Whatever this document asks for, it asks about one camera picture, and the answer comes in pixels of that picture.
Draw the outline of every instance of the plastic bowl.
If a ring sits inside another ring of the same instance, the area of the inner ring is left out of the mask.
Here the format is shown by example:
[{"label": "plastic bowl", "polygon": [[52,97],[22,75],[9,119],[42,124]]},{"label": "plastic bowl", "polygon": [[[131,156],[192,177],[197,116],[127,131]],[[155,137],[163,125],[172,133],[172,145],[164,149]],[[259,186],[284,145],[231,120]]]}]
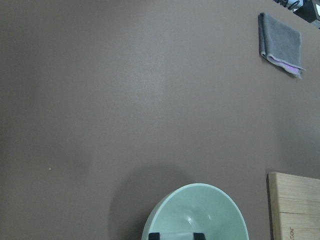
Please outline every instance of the plastic bowl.
[{"label": "plastic bowl", "polygon": [[149,233],[204,233],[206,240],[249,240],[234,201],[217,187],[193,183],[162,199],[150,213],[141,240]]}]

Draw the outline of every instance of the wooden block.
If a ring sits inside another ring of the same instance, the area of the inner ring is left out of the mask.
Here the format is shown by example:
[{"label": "wooden block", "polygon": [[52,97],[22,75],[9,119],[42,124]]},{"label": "wooden block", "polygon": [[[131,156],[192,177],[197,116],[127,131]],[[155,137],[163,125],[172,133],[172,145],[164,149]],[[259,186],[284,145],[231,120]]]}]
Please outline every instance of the wooden block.
[{"label": "wooden block", "polygon": [[320,240],[320,180],[268,174],[274,240]]}]

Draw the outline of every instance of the white label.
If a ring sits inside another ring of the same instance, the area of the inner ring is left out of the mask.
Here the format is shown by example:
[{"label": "white label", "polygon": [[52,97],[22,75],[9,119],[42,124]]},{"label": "white label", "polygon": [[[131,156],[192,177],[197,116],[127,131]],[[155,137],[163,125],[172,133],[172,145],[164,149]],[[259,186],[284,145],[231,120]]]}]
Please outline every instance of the white label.
[{"label": "white label", "polygon": [[316,4],[316,10],[318,11],[318,15],[320,16],[320,6]]},{"label": "white label", "polygon": [[319,20],[314,20],[311,22],[311,24],[315,25],[317,28],[320,28],[320,21]]}]

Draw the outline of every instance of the folded cloth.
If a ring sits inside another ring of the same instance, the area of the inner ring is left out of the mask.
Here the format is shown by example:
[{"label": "folded cloth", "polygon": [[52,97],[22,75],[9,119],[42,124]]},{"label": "folded cloth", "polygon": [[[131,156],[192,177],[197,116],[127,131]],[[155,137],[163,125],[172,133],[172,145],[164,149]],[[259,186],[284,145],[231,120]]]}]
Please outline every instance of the folded cloth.
[{"label": "folded cloth", "polygon": [[263,58],[301,78],[301,35],[266,13],[258,16],[259,50]]}]

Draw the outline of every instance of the bowl rim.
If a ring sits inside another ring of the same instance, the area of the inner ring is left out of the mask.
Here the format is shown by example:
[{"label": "bowl rim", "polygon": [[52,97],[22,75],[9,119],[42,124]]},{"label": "bowl rim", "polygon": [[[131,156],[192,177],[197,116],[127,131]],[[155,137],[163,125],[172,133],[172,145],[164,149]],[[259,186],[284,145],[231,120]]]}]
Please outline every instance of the bowl rim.
[{"label": "bowl rim", "polygon": [[166,205],[166,203],[173,198],[174,195],[176,195],[177,193],[185,190],[185,189],[188,189],[188,188],[192,188],[192,187],[207,187],[207,188],[210,188],[212,190],[215,190],[215,191],[218,191],[219,193],[221,193],[222,195],[224,195],[231,203],[232,205],[234,206],[234,208],[236,209],[237,213],[239,214],[240,216],[240,219],[241,219],[241,222],[242,222],[242,225],[245,229],[245,234],[246,234],[246,239],[249,240],[249,234],[248,234],[248,229],[247,229],[247,225],[246,225],[246,222],[245,222],[245,219],[243,217],[243,215],[241,214],[240,212],[240,209],[238,208],[238,206],[236,205],[236,203],[231,199],[231,197],[229,197],[229,195],[227,195],[224,191],[222,191],[221,189],[215,187],[215,186],[212,186],[210,184],[207,184],[207,183],[191,183],[191,184],[188,184],[188,185],[185,185],[185,186],[182,186],[174,191],[172,191],[171,193],[169,193],[166,197],[164,197],[163,200],[160,201],[160,206],[157,208],[156,212],[154,213],[153,217],[152,217],[152,220],[151,220],[151,223],[148,227],[148,233],[150,231],[150,229],[152,229],[154,227],[154,224],[155,224],[155,221],[156,219],[158,218],[158,215],[160,214],[160,212],[162,211],[162,209],[164,208],[164,206]]}]

